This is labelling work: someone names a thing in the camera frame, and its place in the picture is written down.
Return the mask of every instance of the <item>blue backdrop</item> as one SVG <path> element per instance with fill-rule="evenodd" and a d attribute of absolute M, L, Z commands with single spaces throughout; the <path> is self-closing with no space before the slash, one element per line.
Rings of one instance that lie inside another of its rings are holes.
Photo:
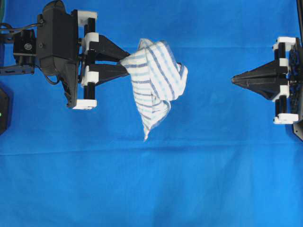
<path fill-rule="evenodd" d="M 35 23 L 48 1 L 9 0 L 4 22 Z M 0 227 L 303 225 L 303 143 L 272 123 L 273 103 L 231 84 L 273 60 L 278 36 L 299 36 L 295 1 L 64 2 L 97 11 L 97 31 L 129 52 L 142 37 L 167 40 L 187 88 L 143 143 L 130 78 L 98 87 L 98 107 L 82 112 L 38 70 L 1 77 L 13 114 L 0 136 Z"/>

